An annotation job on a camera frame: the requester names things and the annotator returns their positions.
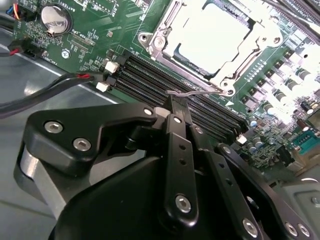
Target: black capacitor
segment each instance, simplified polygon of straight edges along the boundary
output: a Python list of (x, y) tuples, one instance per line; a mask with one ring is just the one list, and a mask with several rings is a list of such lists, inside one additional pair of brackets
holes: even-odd
[(313, 114), (314, 110), (312, 107), (307, 103), (306, 101), (303, 101), (300, 103), (300, 107), (307, 113), (307, 114)]
[(306, 132), (309, 130), (309, 126), (302, 119), (298, 119), (296, 121), (296, 124), (302, 129), (303, 132)]

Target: green circuit board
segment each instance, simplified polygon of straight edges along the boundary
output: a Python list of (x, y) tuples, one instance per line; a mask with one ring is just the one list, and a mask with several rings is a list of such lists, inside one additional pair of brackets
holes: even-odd
[[(33, 11), (49, 3), (62, 5), (72, 17), (72, 30), (61, 36), (48, 36), (38, 18), (18, 22), (14, 37), (32, 38), (35, 45), (45, 49), (46, 61), (67, 72), (94, 70), (100, 67), (108, 50), (142, 53), (137, 33), (152, 32), (169, 1), (153, 0), (148, 5), (141, 0), (22, 0), (19, 4)], [(70, 52), (69, 58), (62, 57), (63, 50)]]
[[(193, 85), (171, 71), (167, 67), (155, 62), (138, 42), (138, 33), (153, 32), (161, 20), (170, 0), (19, 0), (18, 4), (31, 11), (37, 12), (42, 6), (50, 3), (58, 3), (68, 10), (73, 23), (68, 34), (56, 37), (48, 36), (46, 28), (40, 18), (36, 21), (17, 22), (13, 36), (15, 39), (29, 37), (33, 44), (44, 49), (42, 58), (49, 63), (67, 71), (98, 71), (109, 50), (115, 52), (115, 57), (123, 54), (125, 50), (130, 51), (139, 58), (151, 63), (153, 66), (169, 73), (182, 83)], [(264, 125), (258, 126), (255, 134), (248, 138), (250, 142), (254, 137), (260, 136), (264, 141), (263, 147), (253, 154), (253, 165), (266, 167), (268, 160), (273, 157), (274, 152), (282, 145), (289, 145), (290, 142), (301, 134), (296, 130), (293, 120), (285, 128), (278, 127), (281, 121), (267, 115), (262, 108), (262, 103), (256, 109), (249, 109), (243, 102), (244, 96), (257, 84), (264, 74), (272, 69), (274, 64), (294, 46), (297, 52), (301, 52), (305, 45), (308, 45), (307, 37), (297, 28), (288, 22), (281, 15), (278, 16), (283, 44), (279, 47), (269, 47), (254, 61), (244, 72), (241, 78), (235, 83), (236, 94), (232, 97), (209, 95), (222, 106), (247, 119), (255, 116)], [(63, 52), (68, 51), (69, 57), (64, 58)], [(118, 90), (112, 94), (127, 101), (135, 101)], [(308, 98), (309, 102), (318, 101), (316, 96)], [(306, 120), (307, 114), (301, 114), (300, 118)], [(286, 132), (292, 132), (290, 138), (284, 138)], [(240, 152), (248, 153), (246, 146), (237, 149)]]

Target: capacitor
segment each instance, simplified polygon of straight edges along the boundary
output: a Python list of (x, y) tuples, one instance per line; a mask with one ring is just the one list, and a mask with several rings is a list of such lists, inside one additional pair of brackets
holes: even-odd
[(263, 109), (266, 111), (267, 114), (269, 115), (275, 115), (276, 109), (274, 106), (272, 106), (270, 103), (267, 103), (264, 105)]
[(279, 92), (275, 95), (275, 98), (278, 99), (278, 101), (282, 104), (285, 105), (289, 102), (289, 98), (283, 93)]
[(316, 79), (315, 75), (311, 74), (307, 70), (299, 71), (297, 75), (304, 81), (313, 81)]
[(306, 132), (309, 130), (309, 126), (302, 119), (298, 119), (296, 121), (296, 124), (302, 129), (303, 132)]
[(261, 141), (261, 138), (260, 137), (255, 137), (253, 140), (252, 140), (254, 146), (259, 149), (264, 143)]
[(69, 12), (58, 3), (45, 5), (40, 12), (41, 22), (47, 29), (47, 33), (52, 36), (59, 36), (68, 33), (73, 25)]
[(269, 138), (268, 143), (270, 145), (275, 145), (276, 144), (276, 140), (274, 138)]
[(299, 91), (299, 84), (296, 83), (295, 81), (290, 81), (288, 82), (288, 84), (286, 85), (292, 92), (298, 92)]
[(248, 118), (248, 122), (249, 122), (249, 124), (250, 124), (250, 127), (256, 127), (257, 126), (257, 120), (255, 119), (255, 117), (253, 117), (253, 116), (250, 116), (249, 118)]
[(303, 101), (300, 103), (300, 107), (307, 113), (307, 114), (313, 114), (315, 110), (312, 109), (312, 107), (306, 102)]
[(268, 164), (269, 164), (269, 166), (274, 166), (275, 162), (272, 159), (269, 159)]
[(254, 154), (255, 151), (257, 151), (257, 148), (255, 147), (255, 145), (252, 142), (247, 144), (247, 148), (249, 150), (249, 153), (251, 153), (251, 154)]

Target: red wire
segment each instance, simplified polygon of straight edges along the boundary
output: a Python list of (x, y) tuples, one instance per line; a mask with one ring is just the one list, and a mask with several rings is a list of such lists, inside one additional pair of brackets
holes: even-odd
[(77, 74), (76, 76), (77, 76), (78, 78), (81, 78), (81, 79), (91, 78), (91, 75), (90, 75), (90, 74)]
[(19, 53), (19, 49), (14, 49), (14, 50), (12, 50), (11, 52), (10, 52), (10, 56), (12, 56), (12, 55), (15, 55), (15, 54), (17, 54), (17, 53)]

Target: chip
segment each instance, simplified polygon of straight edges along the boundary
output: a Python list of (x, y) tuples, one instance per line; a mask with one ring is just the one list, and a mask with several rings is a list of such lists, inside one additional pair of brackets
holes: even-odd
[(320, 98), (320, 89), (314, 92), (314, 95), (316, 95), (318, 98)]
[(282, 123), (280, 123), (280, 124), (278, 125), (278, 129), (284, 129), (286, 126), (287, 126), (287, 125), (285, 125), (285, 124), (282, 122)]
[(290, 132), (286, 132), (285, 134), (283, 134), (283, 137), (285, 139), (289, 139), (289, 138), (291, 138), (291, 136), (292, 136), (292, 134)]

